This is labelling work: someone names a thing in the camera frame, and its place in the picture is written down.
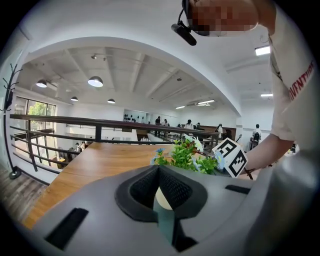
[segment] wooden tabletop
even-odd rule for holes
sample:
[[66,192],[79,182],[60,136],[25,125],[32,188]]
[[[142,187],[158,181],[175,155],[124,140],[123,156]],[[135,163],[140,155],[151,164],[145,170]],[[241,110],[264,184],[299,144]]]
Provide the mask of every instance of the wooden tabletop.
[[171,145],[128,145],[94,142],[69,163],[43,192],[23,224],[32,228],[51,207],[84,185],[133,169],[150,165],[155,150],[164,148],[164,156]]

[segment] metal railing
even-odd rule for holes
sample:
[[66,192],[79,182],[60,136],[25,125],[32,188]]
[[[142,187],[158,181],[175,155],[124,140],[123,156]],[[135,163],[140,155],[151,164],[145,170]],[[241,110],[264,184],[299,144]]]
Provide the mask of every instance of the metal railing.
[[[59,171],[56,171],[52,168],[45,167],[43,165],[40,165],[39,163],[36,162],[35,158],[38,158],[40,160],[48,161],[50,163],[55,163],[61,166],[66,166],[68,165],[67,162],[60,162],[57,160],[53,160],[47,157],[43,157],[41,155],[38,155],[33,152],[33,147],[40,147],[46,150],[51,150],[51,151],[56,151],[59,153],[64,153],[67,155],[79,155],[80,152],[73,151],[73,150],[66,150],[66,149],[61,149],[61,148],[53,148],[49,147],[46,145],[41,145],[38,143],[33,143],[31,140],[35,137],[38,136],[47,136],[47,137],[53,137],[53,138],[60,138],[60,139],[68,139],[68,140],[76,140],[76,141],[89,141],[89,142],[98,142],[98,143],[112,143],[112,144],[138,144],[138,145],[163,145],[163,144],[173,144],[172,138],[169,139],[170,136],[169,133],[171,134],[176,134],[176,138],[178,140],[183,138],[183,134],[188,134],[188,135],[193,135],[197,134],[198,136],[204,136],[204,137],[209,137],[212,142],[212,146],[218,144],[218,133],[217,132],[210,132],[210,131],[203,131],[203,130],[191,130],[191,129],[184,129],[184,128],[178,128],[178,127],[171,127],[171,126],[161,126],[161,125],[153,125],[153,124],[143,124],[143,123],[133,123],[133,122],[123,122],[123,121],[113,121],[113,120],[103,120],[103,119],[90,119],[90,118],[80,118],[80,117],[69,117],[69,116],[40,116],[40,115],[24,115],[24,114],[11,114],[10,115],[11,119],[18,119],[18,120],[26,120],[26,129],[19,128],[19,127],[14,127],[10,126],[10,128],[22,131],[23,133],[17,135],[10,135],[11,139],[19,140],[27,144],[27,149],[25,150],[23,148],[18,147],[14,143],[11,143],[11,145],[28,154],[29,158],[22,157],[16,152],[13,152],[15,156],[18,158],[30,163],[33,165],[34,170],[37,172],[38,168],[44,169],[46,171],[59,174]],[[61,124],[66,124],[67,126],[69,125],[77,125],[77,126],[90,126],[95,128],[95,137],[94,138],[83,138],[83,137],[73,137],[73,136],[67,136],[67,135],[62,135],[62,134],[55,134],[55,133],[48,133],[48,130],[41,130],[41,131],[35,131],[31,130],[31,124],[32,121],[35,122],[51,122],[51,123],[61,123]],[[151,131],[153,132],[163,132],[163,140],[164,141],[128,141],[128,140],[108,140],[108,139],[102,139],[102,130],[103,128],[111,128],[113,129],[122,129],[127,131],[130,129],[135,129],[135,130],[141,130],[141,131],[146,131],[146,133],[150,133]]]

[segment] table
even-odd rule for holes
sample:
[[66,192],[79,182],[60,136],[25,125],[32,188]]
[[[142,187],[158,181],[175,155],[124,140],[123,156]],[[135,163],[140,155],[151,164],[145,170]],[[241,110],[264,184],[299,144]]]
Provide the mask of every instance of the table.
[[23,222],[32,228],[50,208],[83,186],[104,177],[117,175],[150,165],[155,150],[164,148],[164,156],[171,145],[129,145],[94,142],[70,162],[43,192]]

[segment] floor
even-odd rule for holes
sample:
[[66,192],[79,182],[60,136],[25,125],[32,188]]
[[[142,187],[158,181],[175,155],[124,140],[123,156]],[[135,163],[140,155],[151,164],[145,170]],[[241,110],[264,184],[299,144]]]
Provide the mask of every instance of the floor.
[[24,173],[11,180],[9,171],[0,165],[0,201],[14,220],[22,222],[46,188]]

